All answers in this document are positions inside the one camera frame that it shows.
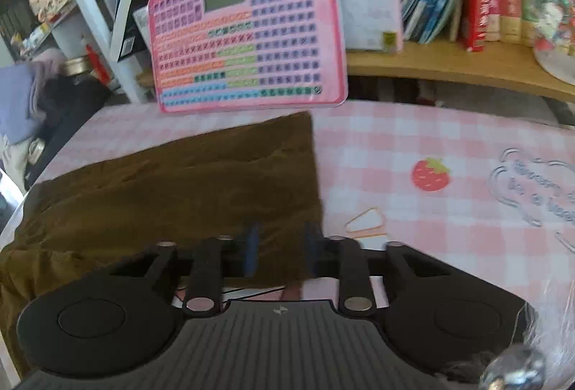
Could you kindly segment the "metal bowl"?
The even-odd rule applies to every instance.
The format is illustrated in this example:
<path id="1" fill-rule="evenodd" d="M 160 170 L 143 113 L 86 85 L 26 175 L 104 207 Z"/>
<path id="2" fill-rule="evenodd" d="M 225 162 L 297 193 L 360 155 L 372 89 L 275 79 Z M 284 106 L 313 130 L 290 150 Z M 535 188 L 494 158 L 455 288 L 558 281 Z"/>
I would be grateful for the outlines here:
<path id="1" fill-rule="evenodd" d="M 67 59 L 59 66 L 59 74 L 61 74 L 63 77 L 74 77 L 78 75 L 89 74 L 92 71 L 92 62 L 86 55 Z"/>

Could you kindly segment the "lavender folded cloth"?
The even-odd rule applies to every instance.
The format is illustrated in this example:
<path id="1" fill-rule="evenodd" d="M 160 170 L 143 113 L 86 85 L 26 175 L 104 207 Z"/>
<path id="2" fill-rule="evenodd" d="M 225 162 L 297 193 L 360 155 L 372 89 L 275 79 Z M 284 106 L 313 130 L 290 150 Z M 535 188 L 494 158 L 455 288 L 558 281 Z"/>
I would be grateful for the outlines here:
<path id="1" fill-rule="evenodd" d="M 32 61 L 1 68 L 1 137 L 8 144 L 18 144 L 38 131 L 46 118 L 40 94 L 64 62 L 59 48 L 48 48 Z"/>

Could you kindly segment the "pink checkered table mat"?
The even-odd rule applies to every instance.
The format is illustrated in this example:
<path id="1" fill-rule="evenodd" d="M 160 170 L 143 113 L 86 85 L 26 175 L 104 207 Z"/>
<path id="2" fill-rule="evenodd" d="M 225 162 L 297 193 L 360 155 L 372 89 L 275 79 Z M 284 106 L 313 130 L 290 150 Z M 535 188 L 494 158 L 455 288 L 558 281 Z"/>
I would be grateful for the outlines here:
<path id="1" fill-rule="evenodd" d="M 160 241 L 33 298 L 15 389 L 570 389 L 574 134 L 394 103 L 175 115 L 106 107 L 32 189 L 81 167 L 308 113 L 318 277 L 252 287 L 244 236 Z"/>

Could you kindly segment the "brown velvet garment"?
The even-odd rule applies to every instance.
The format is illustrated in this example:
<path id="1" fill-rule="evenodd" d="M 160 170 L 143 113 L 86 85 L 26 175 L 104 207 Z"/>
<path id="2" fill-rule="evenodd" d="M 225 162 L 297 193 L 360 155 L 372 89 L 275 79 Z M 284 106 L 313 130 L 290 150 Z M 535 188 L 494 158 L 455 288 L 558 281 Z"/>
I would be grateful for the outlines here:
<path id="1" fill-rule="evenodd" d="M 19 375 L 23 308 L 46 292 L 160 241 L 259 229 L 252 287 L 305 280 L 303 232 L 320 224 L 313 121 L 301 112 L 98 162 L 36 185 L 1 252 L 1 333 Z"/>

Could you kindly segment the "colourful figurine ornament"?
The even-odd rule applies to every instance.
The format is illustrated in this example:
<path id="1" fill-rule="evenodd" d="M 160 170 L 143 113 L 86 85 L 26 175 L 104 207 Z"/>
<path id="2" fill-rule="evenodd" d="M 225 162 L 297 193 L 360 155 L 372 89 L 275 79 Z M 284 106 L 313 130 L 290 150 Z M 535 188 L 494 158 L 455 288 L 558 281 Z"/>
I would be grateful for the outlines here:
<path id="1" fill-rule="evenodd" d="M 537 0 L 535 6 L 535 58 L 556 79 L 574 85 L 574 0 Z"/>

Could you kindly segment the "pink learning tablet toy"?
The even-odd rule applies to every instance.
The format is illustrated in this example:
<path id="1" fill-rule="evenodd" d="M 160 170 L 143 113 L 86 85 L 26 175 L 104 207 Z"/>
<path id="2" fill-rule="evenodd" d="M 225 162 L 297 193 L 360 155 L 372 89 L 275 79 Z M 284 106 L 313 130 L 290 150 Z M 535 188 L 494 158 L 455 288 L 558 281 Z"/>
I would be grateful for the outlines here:
<path id="1" fill-rule="evenodd" d="M 348 95 L 339 0 L 149 0 L 166 114 L 337 106 Z"/>

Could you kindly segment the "white card box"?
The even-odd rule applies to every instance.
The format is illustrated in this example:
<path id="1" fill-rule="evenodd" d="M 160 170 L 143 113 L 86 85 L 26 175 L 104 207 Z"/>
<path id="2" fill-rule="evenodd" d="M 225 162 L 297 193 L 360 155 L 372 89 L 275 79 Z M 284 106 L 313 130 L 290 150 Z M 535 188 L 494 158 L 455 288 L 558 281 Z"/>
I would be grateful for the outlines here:
<path id="1" fill-rule="evenodd" d="M 395 55 L 404 48 L 401 0 L 340 0 L 345 47 Z"/>

